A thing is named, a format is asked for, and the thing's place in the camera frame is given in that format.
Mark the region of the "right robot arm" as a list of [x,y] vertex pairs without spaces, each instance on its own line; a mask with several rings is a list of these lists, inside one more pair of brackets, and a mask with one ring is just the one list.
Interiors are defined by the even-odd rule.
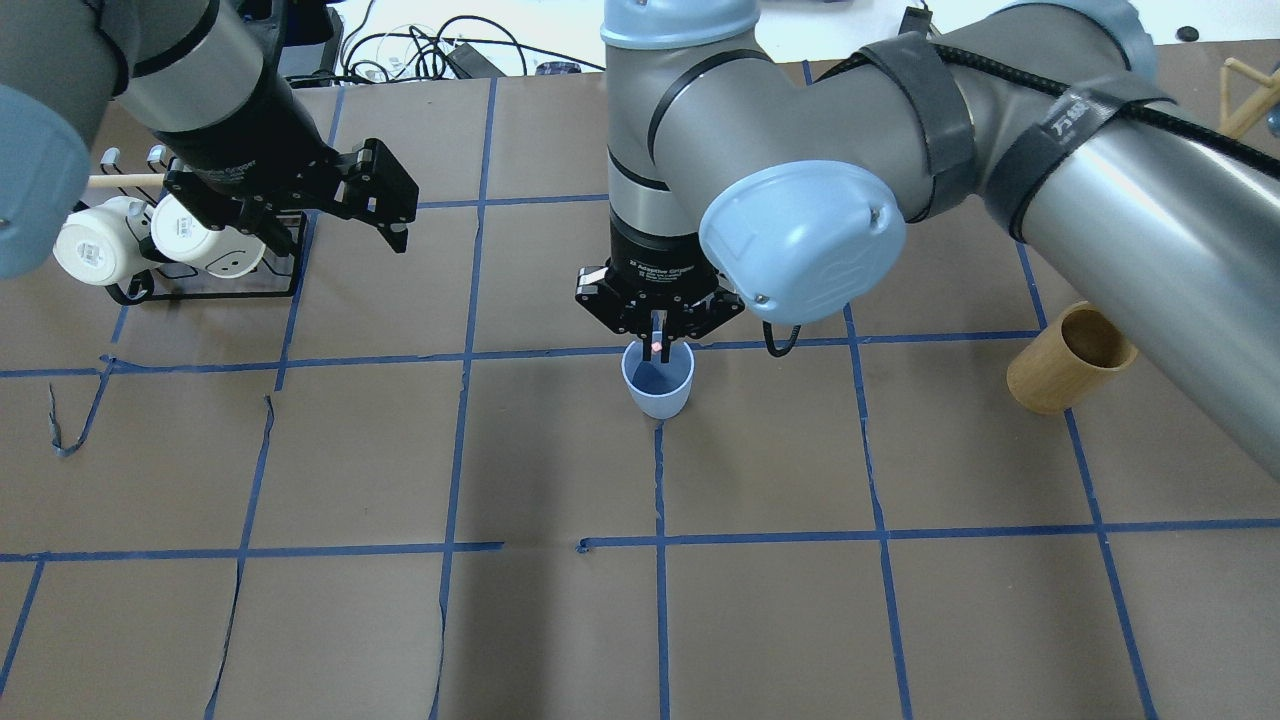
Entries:
[[1277,160],[1188,120],[1126,1],[1016,1],[799,86],[755,1],[608,1],[611,256],[577,301],[659,350],[829,316],[979,195],[1277,473]]

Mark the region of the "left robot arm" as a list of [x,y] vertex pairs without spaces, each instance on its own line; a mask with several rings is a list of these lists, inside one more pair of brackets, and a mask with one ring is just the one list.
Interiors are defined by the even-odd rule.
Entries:
[[316,210],[407,247],[410,173],[379,138],[326,143],[228,1],[5,1],[1,70],[4,278],[52,252],[114,101],[175,155],[164,187],[211,231],[287,255],[278,217]]

